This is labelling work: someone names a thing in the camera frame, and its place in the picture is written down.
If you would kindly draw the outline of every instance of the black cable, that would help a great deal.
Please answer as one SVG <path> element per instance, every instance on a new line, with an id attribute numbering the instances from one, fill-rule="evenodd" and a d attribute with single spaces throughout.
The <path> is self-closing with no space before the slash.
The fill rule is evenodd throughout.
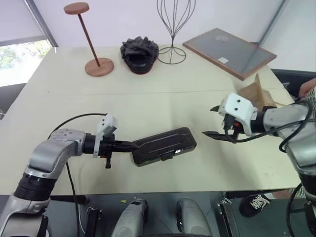
<path id="1" fill-rule="evenodd" d="M 69 181 L 70 181 L 70 184 L 71 184 L 71 189 L 73 190 L 74 203 L 75 203 L 75 206 L 76 206 L 77 237 L 80 237 L 80 227 L 79 227 L 80 223 L 79 223 L 78 202 L 77 202 L 77 197 L 76 197 L 76 192 L 75 192 L 75 186 L 74 186 L 74 183 L 73 183 L 73 179 L 72 179 L 72 177 L 71 177 L 71 174 L 70 174 L 70 169 L 69 169 L 69 164 L 68 164 L 68 162 L 66 162 L 66 167 L 67 167 L 67 172 L 68 172 Z"/>
<path id="2" fill-rule="evenodd" d="M 248 138 L 245 138 L 245 139 L 233 140 L 233 139 L 231 138 L 231 136 L 228 134 L 228 132 L 227 132 L 227 135 L 226 135 L 226 132 L 225 132 L 225 135 L 227 136 L 227 139 L 231 139 L 232 142 L 234 142 L 234 143 L 249 142 L 249 141 L 255 140 L 255 139 L 257 139 L 257 138 L 260 138 L 260 137 L 263 137 L 263 136 L 266 136 L 266 135 L 269 135 L 269 134 L 278 132 L 278 131 L 280 131 L 280 130 L 282 130 L 282 129 L 285 129 L 285 128 L 288 128 L 288 127 L 291 127 L 291 126 L 300 124 L 300 123 L 302 123 L 303 121 L 304 121 L 304 120 L 295 121 L 295 122 L 290 122 L 290 123 L 287 123 L 287 124 L 282 125 L 282 126 L 280 126 L 280 127 L 271 129 L 271 130 L 269 130 L 269 131 L 266 131 L 266 132 L 263 132 L 263 133 L 260 133 L 260 134 L 258 134 L 258 135 L 255 135 L 255 136 L 252 136 L 252 137 L 248 137 Z M 316 118 L 312 118 L 312 119 L 309 119 L 309 120 L 308 120 L 308 122 L 315 122 L 315 121 L 316 121 Z"/>
<path id="3" fill-rule="evenodd" d="M 303 120 L 303 122 L 301 123 L 301 125 L 291 134 L 289 135 L 287 138 L 285 138 L 279 145 L 279 150 L 286 153 L 286 150 L 285 148 L 283 148 L 289 140 L 291 140 L 294 136 L 296 136 L 300 131 L 302 131 L 302 129 L 305 127 L 305 125 L 308 123 L 309 119 L 311 118 L 312 116 L 312 112 L 313 112 L 313 106 L 312 104 L 310 103 L 310 101 L 304 101 L 304 100 L 301 100 L 301 101 L 297 101 L 295 102 L 294 104 L 304 104 L 304 105 L 307 105 L 308 107 L 308 111 L 307 111 L 307 114 L 306 114 L 306 117 L 305 119 Z"/>
<path id="4" fill-rule="evenodd" d="M 100 116 L 106 116 L 107 114 L 101 114 L 101 113 L 90 113 L 90 114 L 83 114 L 83 115 L 78 115 L 78 116 L 75 116 L 75 117 L 72 117 L 66 121 L 64 121 L 63 123 L 61 123 L 60 125 L 58 125 L 49 135 L 48 139 L 50 138 L 51 134 L 58 130 L 59 128 L 61 128 L 63 125 L 65 125 L 66 123 L 72 121 L 72 120 L 75 120 L 75 119 L 78 119 L 78 118 L 81 118 L 81 117 L 84 117 L 84 116 L 91 116 L 91 115 L 100 115 Z M 76 192 L 75 192 L 75 186 L 74 186 L 74 183 L 73 183 L 73 179 L 71 177 L 71 173 L 70 173 L 70 168 L 69 168 L 69 164 L 68 162 L 66 162 L 66 168 L 67 168 L 67 173 L 68 173 L 68 177 L 69 177 L 69 181 L 70 181 L 70 184 L 71 184 L 71 188 L 72 188 L 72 191 L 73 191 L 73 196 L 74 196 L 74 203 L 75 203 L 75 206 L 76 206 L 76 220 L 77 220 L 77 237 L 80 237 L 80 223 L 79 223 L 79 210 L 78 210 L 78 202 L 77 202 L 77 196 L 76 196 Z"/>
<path id="5" fill-rule="evenodd" d="M 90 116 L 90 115 L 101 115 L 101 116 L 105 116 L 105 115 L 107 115 L 107 114 L 90 113 L 90 114 L 83 114 L 83 115 L 74 116 L 74 117 L 72 117 L 72 118 L 70 118 L 70 119 L 64 121 L 64 122 L 61 123 L 60 125 L 58 125 L 58 126 L 50 133 L 50 135 L 49 135 L 48 138 L 50 138 L 51 134 L 52 134 L 54 131 L 58 130 L 61 126 L 64 126 L 64 125 L 67 124 L 68 122 L 70 122 L 70 121 L 72 121 L 72 120 L 75 120 L 75 119 L 78 119 L 78 118 L 81 118 L 81 117 L 84 117 L 84 116 Z"/>
<path id="6" fill-rule="evenodd" d="M 300 183 L 300 184 L 294 189 L 293 193 L 291 194 L 290 199 L 288 200 L 287 207 L 286 207 L 286 216 L 285 216 L 286 225 L 287 225 L 288 231 L 290 232 L 290 236 L 292 236 L 292 237 L 295 237 L 295 234 L 294 234 L 294 232 L 293 232 L 292 225 L 291 225 L 291 220 L 290 220 L 292 202 L 293 202 L 293 200 L 294 200 L 295 195 L 297 194 L 297 192 L 300 190 L 301 187 L 302 187 L 302 183 Z"/>

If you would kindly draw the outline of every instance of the brown paper bag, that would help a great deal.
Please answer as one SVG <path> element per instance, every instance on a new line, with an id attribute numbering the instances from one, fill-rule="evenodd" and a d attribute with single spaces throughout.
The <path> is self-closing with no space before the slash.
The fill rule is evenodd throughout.
<path id="1" fill-rule="evenodd" d="M 262 89 L 258 74 L 256 75 L 255 82 L 240 89 L 238 95 L 250 100 L 252 105 L 258 108 L 258 111 L 262 111 L 264 106 L 276 107 L 271 94 L 267 90 Z"/>

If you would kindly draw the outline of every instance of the white label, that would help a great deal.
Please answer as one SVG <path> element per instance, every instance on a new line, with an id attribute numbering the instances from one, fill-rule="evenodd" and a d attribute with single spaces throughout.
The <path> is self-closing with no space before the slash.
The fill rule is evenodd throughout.
<path id="1" fill-rule="evenodd" d="M 227 63 L 229 60 L 227 58 L 221 57 L 220 59 L 218 59 L 218 61 L 220 61 L 221 63 Z"/>

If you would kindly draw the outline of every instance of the gray robot arm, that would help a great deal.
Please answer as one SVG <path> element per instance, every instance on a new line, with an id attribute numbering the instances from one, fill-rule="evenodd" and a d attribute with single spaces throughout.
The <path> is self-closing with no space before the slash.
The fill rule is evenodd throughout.
<path id="1" fill-rule="evenodd" d="M 255 134 L 282 127 L 286 124 L 303 121 L 308 108 L 302 104 L 292 104 L 282 108 L 268 108 L 259 112 L 252 106 L 251 102 L 236 95 L 228 95 L 220 106 L 214 107 L 211 111 L 218 111 L 224 116 L 225 134 L 215 131 L 203 132 L 205 135 L 223 141 L 234 143 L 245 142 L 249 139 L 238 140 L 238 134 L 244 133 L 250 138 Z M 308 225 L 312 232 L 315 232 L 316 216 L 316 122 L 308 122 L 285 146 L 294 168 L 301 179 L 304 192 L 307 197 Z M 288 126 L 272 135 L 279 136 L 283 140 L 296 132 L 299 124 Z"/>
<path id="2" fill-rule="evenodd" d="M 131 152 L 138 147 L 125 141 L 115 141 L 116 120 L 107 115 L 99 123 L 97 135 L 82 131 L 59 129 L 33 151 L 15 192 L 10 195 L 0 217 L 0 237 L 45 234 L 47 218 L 43 216 L 50 194 L 70 157 L 83 153 L 107 158 L 111 167 L 112 152 Z"/>

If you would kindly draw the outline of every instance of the wire hat stand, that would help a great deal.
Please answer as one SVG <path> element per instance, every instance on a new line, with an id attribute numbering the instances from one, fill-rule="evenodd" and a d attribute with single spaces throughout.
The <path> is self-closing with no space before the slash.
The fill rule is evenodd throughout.
<path id="1" fill-rule="evenodd" d="M 157 0 L 157 11 L 159 17 L 162 22 L 166 26 L 170 36 L 171 36 L 171 45 L 169 47 L 162 48 L 159 50 L 158 60 L 165 64 L 178 64 L 182 63 L 187 54 L 184 50 L 175 47 L 173 42 L 176 35 L 179 33 L 181 28 L 187 23 L 187 21 L 192 16 L 194 9 L 196 7 L 196 0 L 186 0 L 186 7 L 181 15 L 181 17 L 177 18 L 178 14 L 178 0 L 173 0 L 173 11 L 172 16 L 168 14 L 166 1 L 165 0 Z"/>

